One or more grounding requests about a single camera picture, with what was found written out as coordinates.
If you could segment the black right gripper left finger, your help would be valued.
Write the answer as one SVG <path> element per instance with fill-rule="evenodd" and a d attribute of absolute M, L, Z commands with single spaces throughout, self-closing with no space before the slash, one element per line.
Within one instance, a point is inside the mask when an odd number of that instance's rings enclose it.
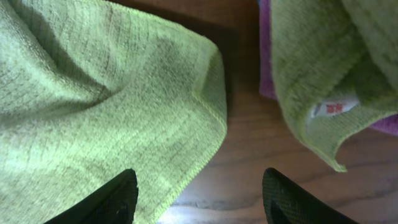
<path fill-rule="evenodd" d="M 132 224 L 138 195 L 136 173 L 126 169 L 45 224 Z"/>

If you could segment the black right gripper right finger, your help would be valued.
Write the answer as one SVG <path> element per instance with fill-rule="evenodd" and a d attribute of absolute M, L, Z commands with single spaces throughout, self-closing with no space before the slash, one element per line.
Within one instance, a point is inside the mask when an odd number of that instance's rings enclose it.
<path fill-rule="evenodd" d="M 275 168 L 264 172 L 262 197 L 268 224 L 358 224 Z"/>

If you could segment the light green microfiber cloth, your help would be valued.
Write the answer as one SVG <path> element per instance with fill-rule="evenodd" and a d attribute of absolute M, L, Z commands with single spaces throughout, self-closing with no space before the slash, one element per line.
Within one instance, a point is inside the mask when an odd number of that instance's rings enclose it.
<path fill-rule="evenodd" d="M 227 131 L 221 52 L 109 1 L 1 2 L 1 222 L 44 223 L 126 169 L 155 223 Z"/>

